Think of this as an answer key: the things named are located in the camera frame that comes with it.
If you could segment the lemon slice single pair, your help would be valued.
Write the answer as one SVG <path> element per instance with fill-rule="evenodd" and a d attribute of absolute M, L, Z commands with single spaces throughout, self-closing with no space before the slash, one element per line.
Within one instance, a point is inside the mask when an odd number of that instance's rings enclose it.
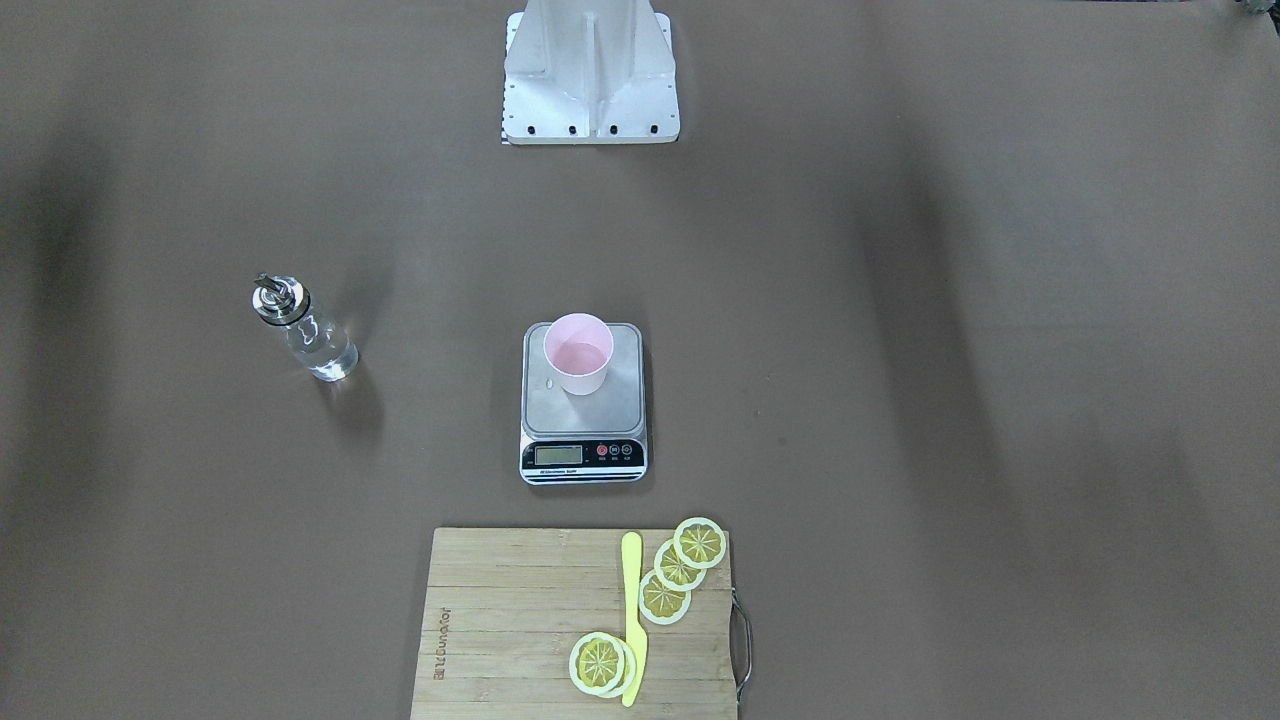
<path fill-rule="evenodd" d="M 581 635 L 570 651 L 570 682 L 588 696 L 618 698 L 637 676 L 634 650 L 621 638 L 604 632 Z"/>

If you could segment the bamboo cutting board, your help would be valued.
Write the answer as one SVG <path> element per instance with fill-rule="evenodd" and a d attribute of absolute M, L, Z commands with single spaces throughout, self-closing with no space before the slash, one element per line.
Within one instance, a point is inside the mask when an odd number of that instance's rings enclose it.
<path fill-rule="evenodd" d="M 645 675 L 632 707 L 570 682 L 575 642 L 625 638 L 621 529 L 440 527 L 430 565 L 413 719 L 737 719 L 753 628 L 728 559 L 668 626 L 640 616 Z"/>

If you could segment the lemon slice middle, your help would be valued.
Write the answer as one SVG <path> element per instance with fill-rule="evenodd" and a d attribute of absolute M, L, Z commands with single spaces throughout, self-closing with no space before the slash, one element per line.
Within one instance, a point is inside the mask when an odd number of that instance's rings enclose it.
<path fill-rule="evenodd" d="M 707 569 L 692 568 L 676 553 L 673 539 L 667 539 L 659 546 L 653 571 L 660 585 L 678 593 L 695 591 L 707 575 Z"/>

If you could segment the lemon slice far end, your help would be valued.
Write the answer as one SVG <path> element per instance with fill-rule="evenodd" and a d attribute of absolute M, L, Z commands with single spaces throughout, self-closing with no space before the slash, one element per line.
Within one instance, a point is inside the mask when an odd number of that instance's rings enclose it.
<path fill-rule="evenodd" d="M 709 570 L 727 555 L 728 536 L 709 518 L 687 518 L 675 528 L 672 548 L 682 565 Z"/>

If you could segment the yellow plastic knife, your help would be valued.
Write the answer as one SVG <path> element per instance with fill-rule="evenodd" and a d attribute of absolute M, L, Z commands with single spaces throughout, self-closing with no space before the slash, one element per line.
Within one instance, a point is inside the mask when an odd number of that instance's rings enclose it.
<path fill-rule="evenodd" d="M 625 642 L 632 651 L 635 660 L 634 679 L 623 691 L 621 703 L 625 708 L 630 708 L 634 706 L 643 684 L 649 646 L 648 633 L 640 620 L 643 537 L 635 530 L 626 532 L 621 538 L 620 552 L 623 577 Z"/>

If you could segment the lemon slice near knife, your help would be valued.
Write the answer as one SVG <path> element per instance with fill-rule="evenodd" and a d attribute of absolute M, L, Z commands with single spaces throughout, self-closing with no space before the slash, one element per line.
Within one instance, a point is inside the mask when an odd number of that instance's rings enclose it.
<path fill-rule="evenodd" d="M 673 591 L 654 573 L 646 573 L 639 585 L 639 612 L 658 626 L 668 626 L 685 618 L 691 606 L 690 591 Z"/>

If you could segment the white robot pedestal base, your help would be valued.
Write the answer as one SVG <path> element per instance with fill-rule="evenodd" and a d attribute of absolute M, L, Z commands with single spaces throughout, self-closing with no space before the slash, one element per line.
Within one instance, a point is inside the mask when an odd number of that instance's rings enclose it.
<path fill-rule="evenodd" d="M 652 3 L 529 1 L 508 15 L 504 41 L 504 143 L 678 140 L 672 24 Z"/>

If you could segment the silver digital kitchen scale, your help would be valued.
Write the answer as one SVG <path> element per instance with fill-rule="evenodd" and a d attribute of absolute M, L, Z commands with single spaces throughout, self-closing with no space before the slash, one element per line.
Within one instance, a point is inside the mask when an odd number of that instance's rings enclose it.
<path fill-rule="evenodd" d="M 590 395 L 570 393 L 548 359 L 549 322 L 525 333 L 518 474 L 530 486 L 635 482 L 649 469 L 643 334 L 608 327 L 614 352 Z"/>

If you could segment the pink plastic cup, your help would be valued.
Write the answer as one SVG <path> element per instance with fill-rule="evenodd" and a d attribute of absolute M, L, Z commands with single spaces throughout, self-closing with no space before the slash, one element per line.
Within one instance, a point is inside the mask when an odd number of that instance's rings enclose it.
<path fill-rule="evenodd" d="M 559 387 L 568 395 L 586 396 L 605 382 L 614 355 L 614 336 L 600 318 L 571 313 L 549 325 L 543 352 Z"/>

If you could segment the glass sauce bottle metal spout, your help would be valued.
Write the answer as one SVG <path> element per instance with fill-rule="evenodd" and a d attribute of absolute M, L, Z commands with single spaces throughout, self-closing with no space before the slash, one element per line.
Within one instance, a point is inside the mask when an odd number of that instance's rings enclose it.
<path fill-rule="evenodd" d="M 358 365 L 349 334 L 293 275 L 257 274 L 250 302 L 259 320 L 280 334 L 294 360 L 315 378 L 343 380 Z"/>

